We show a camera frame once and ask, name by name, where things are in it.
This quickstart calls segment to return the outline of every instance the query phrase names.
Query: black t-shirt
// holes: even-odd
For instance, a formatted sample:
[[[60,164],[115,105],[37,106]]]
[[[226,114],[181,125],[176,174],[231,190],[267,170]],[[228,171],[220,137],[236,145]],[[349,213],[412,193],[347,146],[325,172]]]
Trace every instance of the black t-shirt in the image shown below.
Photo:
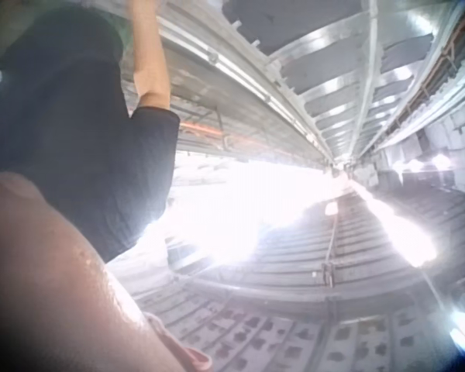
[[[121,41],[99,15],[44,16],[0,60],[0,171],[30,179],[108,261],[165,209],[179,118],[129,117]]]

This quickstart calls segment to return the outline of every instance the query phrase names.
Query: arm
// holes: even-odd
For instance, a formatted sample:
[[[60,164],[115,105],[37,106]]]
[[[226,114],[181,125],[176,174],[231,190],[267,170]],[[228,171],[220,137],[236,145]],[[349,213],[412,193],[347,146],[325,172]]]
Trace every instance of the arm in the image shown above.
[[[17,174],[0,174],[4,360],[11,370],[183,372],[89,242]]]
[[[134,83],[140,106],[170,108],[171,85],[158,32],[157,0],[130,0],[133,19]]]

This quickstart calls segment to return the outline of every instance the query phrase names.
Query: man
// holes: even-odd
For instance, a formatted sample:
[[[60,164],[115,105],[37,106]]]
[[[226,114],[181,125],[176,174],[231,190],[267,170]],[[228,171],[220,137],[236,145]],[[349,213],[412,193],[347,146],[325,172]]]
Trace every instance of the man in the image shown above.
[[[104,261],[164,211],[179,118],[157,0],[132,0],[139,106],[98,14],[39,19],[0,60],[0,370],[207,370],[150,322]]]

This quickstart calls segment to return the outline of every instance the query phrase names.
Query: raised arm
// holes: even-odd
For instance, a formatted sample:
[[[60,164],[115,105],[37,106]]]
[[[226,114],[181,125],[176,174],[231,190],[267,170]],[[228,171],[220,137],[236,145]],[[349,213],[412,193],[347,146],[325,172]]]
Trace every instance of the raised arm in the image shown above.
[[[169,109],[171,85],[158,32],[157,0],[130,0],[133,18],[134,83],[139,106]]]

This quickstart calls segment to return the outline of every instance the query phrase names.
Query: person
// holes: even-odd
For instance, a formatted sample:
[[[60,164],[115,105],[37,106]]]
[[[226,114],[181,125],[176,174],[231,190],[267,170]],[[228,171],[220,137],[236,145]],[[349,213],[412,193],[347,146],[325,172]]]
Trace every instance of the person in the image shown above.
[[[138,107],[97,12],[40,17],[0,59],[0,370],[196,371],[105,269],[162,215],[179,118],[157,0],[131,0]]]

